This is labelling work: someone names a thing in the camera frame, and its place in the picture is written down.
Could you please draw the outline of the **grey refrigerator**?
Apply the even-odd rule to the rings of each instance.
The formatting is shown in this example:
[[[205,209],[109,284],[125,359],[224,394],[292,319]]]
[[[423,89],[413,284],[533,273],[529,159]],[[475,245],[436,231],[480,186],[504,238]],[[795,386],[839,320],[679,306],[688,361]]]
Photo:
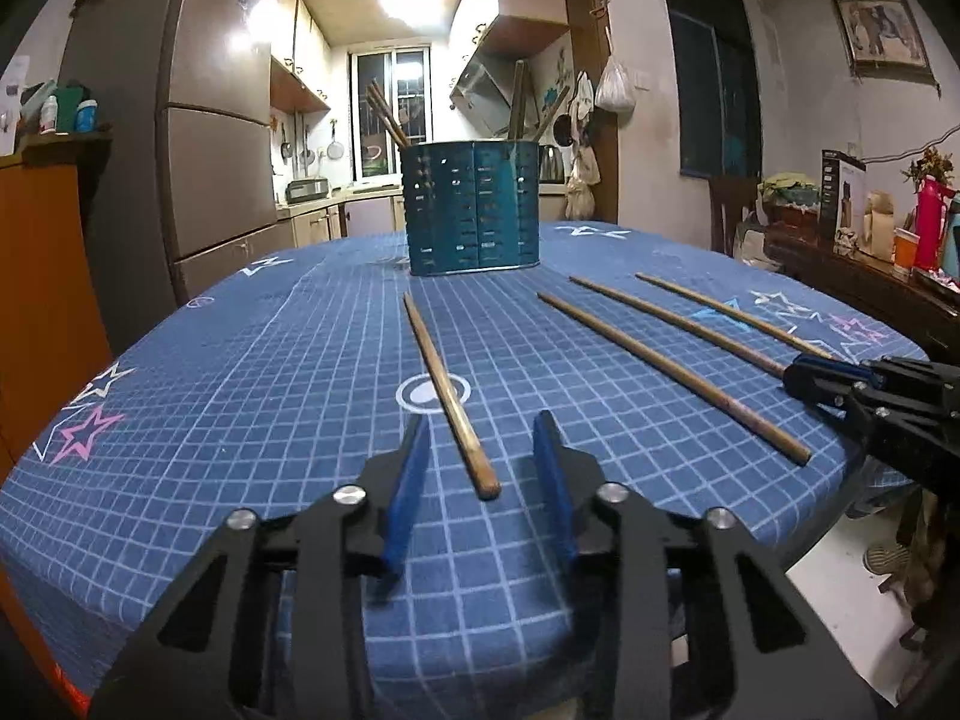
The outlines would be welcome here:
[[[85,245],[114,353],[290,243],[270,161],[267,7],[76,0],[60,76],[109,128]]]

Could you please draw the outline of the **steel range hood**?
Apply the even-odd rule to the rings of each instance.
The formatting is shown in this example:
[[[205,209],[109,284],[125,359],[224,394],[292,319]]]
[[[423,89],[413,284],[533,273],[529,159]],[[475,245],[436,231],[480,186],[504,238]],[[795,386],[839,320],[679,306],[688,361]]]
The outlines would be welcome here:
[[[451,104],[482,138],[508,135],[516,64],[480,50],[462,70],[451,91]]]

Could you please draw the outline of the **dark wooden sideboard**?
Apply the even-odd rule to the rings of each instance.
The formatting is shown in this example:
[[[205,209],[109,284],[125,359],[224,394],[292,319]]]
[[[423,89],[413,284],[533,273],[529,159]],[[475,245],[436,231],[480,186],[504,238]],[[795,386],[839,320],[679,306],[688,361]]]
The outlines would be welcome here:
[[[789,278],[884,322],[929,359],[957,364],[958,307],[936,298],[913,275],[898,275],[861,252],[844,254],[797,227],[768,227],[763,249]]]

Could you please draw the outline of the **teal slotted utensil holder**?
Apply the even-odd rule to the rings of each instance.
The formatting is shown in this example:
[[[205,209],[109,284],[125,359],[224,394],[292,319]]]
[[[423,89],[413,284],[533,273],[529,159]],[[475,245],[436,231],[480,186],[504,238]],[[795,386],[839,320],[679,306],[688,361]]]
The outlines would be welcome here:
[[[400,151],[410,270],[418,278],[539,263],[539,147],[434,142]]]

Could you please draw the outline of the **dark wooden chair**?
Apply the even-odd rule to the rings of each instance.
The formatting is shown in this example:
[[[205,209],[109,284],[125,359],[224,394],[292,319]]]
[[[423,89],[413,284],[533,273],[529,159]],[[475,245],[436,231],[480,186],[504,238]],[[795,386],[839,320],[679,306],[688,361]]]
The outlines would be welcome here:
[[[737,226],[754,213],[757,177],[715,176],[708,179],[711,211],[711,250],[731,257]]]

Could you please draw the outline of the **kitchen window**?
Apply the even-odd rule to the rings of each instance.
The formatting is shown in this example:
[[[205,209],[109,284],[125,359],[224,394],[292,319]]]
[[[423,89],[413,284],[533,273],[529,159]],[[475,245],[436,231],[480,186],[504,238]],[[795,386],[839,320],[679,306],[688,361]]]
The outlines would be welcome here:
[[[400,174],[400,151],[433,136],[431,50],[381,47],[348,55],[353,172],[358,182]]]

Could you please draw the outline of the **white hanging plastic bag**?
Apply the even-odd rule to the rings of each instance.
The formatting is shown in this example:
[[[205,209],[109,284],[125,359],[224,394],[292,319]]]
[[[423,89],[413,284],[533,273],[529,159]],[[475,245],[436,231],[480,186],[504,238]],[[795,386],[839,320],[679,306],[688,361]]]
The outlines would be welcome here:
[[[635,85],[630,71],[615,55],[610,55],[605,62],[601,79],[596,86],[594,101],[597,109],[607,110],[612,114],[628,115],[635,110]]]

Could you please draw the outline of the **silver electric kettle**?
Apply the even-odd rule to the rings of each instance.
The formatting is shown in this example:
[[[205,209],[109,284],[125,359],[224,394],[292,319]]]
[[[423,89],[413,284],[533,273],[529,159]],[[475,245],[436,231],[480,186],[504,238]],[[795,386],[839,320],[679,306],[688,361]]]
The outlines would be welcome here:
[[[563,150],[544,143],[539,146],[539,181],[542,184],[562,184],[566,181]]]

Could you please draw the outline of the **framed elephant picture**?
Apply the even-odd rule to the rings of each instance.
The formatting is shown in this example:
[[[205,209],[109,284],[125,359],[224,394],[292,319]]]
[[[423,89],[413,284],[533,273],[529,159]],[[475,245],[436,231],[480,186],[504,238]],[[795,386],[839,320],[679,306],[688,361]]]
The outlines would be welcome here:
[[[854,78],[935,86],[908,0],[832,0]]]

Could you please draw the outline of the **orange wooden cabinet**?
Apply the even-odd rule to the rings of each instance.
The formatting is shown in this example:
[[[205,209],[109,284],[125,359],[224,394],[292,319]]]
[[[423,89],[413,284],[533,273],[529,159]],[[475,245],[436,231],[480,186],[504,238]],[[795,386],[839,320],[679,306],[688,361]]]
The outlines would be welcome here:
[[[2,160],[2,473],[114,355],[83,218],[110,137],[37,135]]]

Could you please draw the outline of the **blue checked star tablecloth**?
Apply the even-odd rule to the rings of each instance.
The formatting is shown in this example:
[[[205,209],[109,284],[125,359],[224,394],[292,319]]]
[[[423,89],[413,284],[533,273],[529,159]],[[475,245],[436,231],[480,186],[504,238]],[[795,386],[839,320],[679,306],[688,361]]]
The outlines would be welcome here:
[[[652,504],[727,507],[761,541],[807,550],[856,486],[856,449],[752,364],[569,281],[638,294],[773,361],[797,353],[644,273],[752,314],[844,362],[916,346],[776,273],[612,224],[547,224],[532,268],[410,273],[398,234],[245,266],[137,341],[32,441],[2,489],[2,564],[53,658],[93,691],[125,639],[229,512],[301,511],[430,422],[425,491],[387,595],[364,608],[387,718],[517,717],[583,687],[587,645],[556,566],[532,423]],[[416,344],[410,293],[501,484],[478,499]],[[537,294],[695,372],[812,450],[773,445]]]

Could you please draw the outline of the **red thermos bottle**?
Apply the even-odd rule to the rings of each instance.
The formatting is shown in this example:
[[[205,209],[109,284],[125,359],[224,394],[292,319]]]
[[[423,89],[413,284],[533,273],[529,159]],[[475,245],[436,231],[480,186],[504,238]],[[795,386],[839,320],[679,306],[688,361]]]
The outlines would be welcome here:
[[[916,234],[918,250],[914,266],[919,270],[935,271],[939,268],[940,243],[944,234],[944,213],[949,208],[955,190],[946,187],[932,176],[923,179],[918,192],[916,207]]]

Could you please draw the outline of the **wooden chopstick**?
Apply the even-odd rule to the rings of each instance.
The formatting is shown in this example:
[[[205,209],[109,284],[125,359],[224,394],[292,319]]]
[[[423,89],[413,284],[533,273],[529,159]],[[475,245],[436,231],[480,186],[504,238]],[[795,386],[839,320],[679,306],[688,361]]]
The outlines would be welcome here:
[[[526,60],[516,60],[514,62],[514,75],[512,75],[508,132],[506,132],[508,140],[521,140],[524,137],[524,130],[526,130],[526,82],[527,62]]]
[[[427,324],[416,307],[412,294],[404,294],[404,307],[407,310],[409,324],[412,327],[416,344],[420,348],[421,357],[425,361],[430,374],[439,403],[448,420],[455,444],[459,449],[460,458],[464,462],[467,475],[473,484],[473,489],[480,500],[495,500],[501,493],[501,484],[493,470],[493,465],[483,450],[482,442],[477,436],[472,423],[467,416],[466,408],[460,403],[459,395],[455,393],[451,376],[444,366],[443,358],[434,346],[433,339]]]
[[[376,117],[381,121],[381,124],[384,125],[387,133],[391,135],[391,138],[394,140],[397,148],[409,148],[409,138],[407,138],[404,130],[402,130],[402,127],[398,125],[398,122],[395,120],[394,114],[392,114],[391,106],[387,104],[386,98],[384,98],[384,94],[382,94],[381,86],[379,86],[377,82],[371,82],[368,86],[366,86],[366,99],[368,99],[370,108],[373,110],[374,114],[376,114]]]
[[[542,138],[545,135],[545,132],[547,132],[547,130],[553,125],[556,114],[558,114],[558,110],[560,110],[560,107],[562,107],[563,103],[566,101],[570,91],[571,86],[565,85],[562,87],[562,91],[556,94],[556,98],[553,99],[553,103],[551,103],[550,107],[545,110],[544,115],[540,117],[540,122],[539,125],[537,125],[535,132],[530,135],[530,139],[533,142],[539,143],[540,138]]]
[[[704,305],[704,307],[709,307],[709,309],[713,309],[715,312],[729,317],[729,319],[734,319],[736,322],[755,328],[755,330],[765,333],[768,337],[776,338],[781,341],[781,343],[789,344],[789,346],[792,346],[794,349],[799,349],[801,353],[816,355],[823,359],[832,359],[832,355],[828,355],[827,351],[817,348],[812,343],[802,338],[794,337],[794,335],[786,332],[786,330],[781,330],[781,328],[775,327],[772,323],[765,322],[765,320],[754,317],[752,314],[747,314],[747,312],[743,312],[743,310],[737,309],[737,307],[732,307],[732,305],[708,298],[708,296],[698,293],[695,289],[685,288],[685,286],[672,283],[672,281],[663,280],[662,278],[653,277],[652,275],[645,275],[644,273],[636,273],[636,278],[641,281],[646,281],[652,284],[652,286],[657,286],[658,288],[665,289],[665,291],[677,294],[677,296],[682,296],[682,298],[696,302],[699,305]]]
[[[766,374],[770,374],[770,376],[776,377],[777,379],[781,379],[782,374],[786,371],[786,367],[779,364],[779,362],[773,361],[771,358],[768,358],[768,356],[762,355],[752,348],[748,348],[745,344],[731,340],[722,333],[716,332],[716,330],[711,330],[711,328],[704,327],[701,323],[693,322],[693,320],[686,319],[685,317],[679,316],[679,314],[674,314],[674,312],[652,304],[652,302],[631,296],[631,294],[625,293],[625,291],[608,288],[608,286],[592,280],[586,280],[586,278],[571,277],[569,281],[583,288],[590,289],[590,291],[594,291],[594,293],[602,294],[602,296],[613,299],[620,304],[628,305],[631,309],[639,310],[648,316],[656,317],[656,319],[661,322],[669,323],[672,327],[680,328],[680,330],[690,333],[690,335],[695,335],[695,337],[708,341],[708,343],[711,343],[713,346],[724,349],[727,353],[731,353],[731,355],[737,356],[737,358],[745,362],[750,362],[752,366],[758,367],[758,369],[765,371]]]
[[[384,101],[381,96],[377,96],[374,89],[370,89],[370,91],[366,93],[366,101],[368,101],[376,119],[381,122],[384,130],[386,130],[387,135],[392,138],[395,146],[397,146],[398,149],[409,148],[409,140],[407,140],[405,133],[402,132],[402,128],[400,128],[392,112],[386,106],[386,101]]]
[[[630,337],[628,333],[622,332],[622,330],[613,327],[610,323],[604,322],[599,319],[599,317],[594,316],[594,314],[589,314],[589,312],[579,309],[576,305],[569,304],[569,302],[563,301],[551,294],[539,293],[537,294],[537,298],[545,304],[555,307],[556,310],[560,310],[565,316],[576,320],[576,322],[589,328],[589,330],[597,333],[597,335],[601,335],[601,337],[604,337],[606,340],[612,341],[612,343],[616,344],[619,348],[628,351],[630,355],[647,362],[649,366],[658,369],[659,372],[662,372],[664,376],[669,377],[669,379],[672,379],[674,382],[680,383],[686,390],[690,390],[690,392],[693,392],[697,397],[708,401],[709,405],[714,406],[716,410],[722,411],[725,415],[735,419],[740,426],[745,427],[747,431],[765,440],[768,444],[773,445],[776,450],[779,450],[782,455],[789,461],[792,461],[794,465],[805,466],[809,463],[809,460],[811,460],[812,450],[809,449],[809,447],[805,447],[799,439],[786,433],[781,427],[775,426],[772,422],[768,421],[768,419],[755,413],[754,410],[750,410],[748,406],[743,405],[739,400],[726,394],[724,390],[716,387],[716,385],[708,382],[708,380],[703,377],[697,376],[695,372],[686,369],[685,366],[680,366],[678,362],[661,355],[658,351],[654,351],[654,349],[649,348],[646,344],[641,343],[640,340]]]

